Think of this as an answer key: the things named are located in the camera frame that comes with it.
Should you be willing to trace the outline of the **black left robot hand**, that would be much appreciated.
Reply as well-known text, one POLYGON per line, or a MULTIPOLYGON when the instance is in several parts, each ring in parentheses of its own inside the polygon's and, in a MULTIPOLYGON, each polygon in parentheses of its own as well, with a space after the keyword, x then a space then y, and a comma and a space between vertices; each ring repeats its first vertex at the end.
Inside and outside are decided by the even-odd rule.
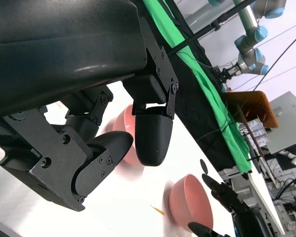
POLYGON ((0 0, 0 166, 74 211, 132 146, 163 163, 179 82, 129 0, 0 0))

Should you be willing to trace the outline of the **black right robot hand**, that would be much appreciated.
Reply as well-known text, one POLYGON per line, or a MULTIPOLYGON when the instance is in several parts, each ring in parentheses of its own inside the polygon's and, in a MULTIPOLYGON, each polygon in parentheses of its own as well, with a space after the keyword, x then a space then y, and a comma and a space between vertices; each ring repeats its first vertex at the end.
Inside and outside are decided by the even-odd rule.
POLYGON ((224 182, 202 174, 205 184, 211 189, 212 196, 232 214, 236 232, 240 237, 262 237, 263 232, 252 210, 238 198, 238 194, 224 182))

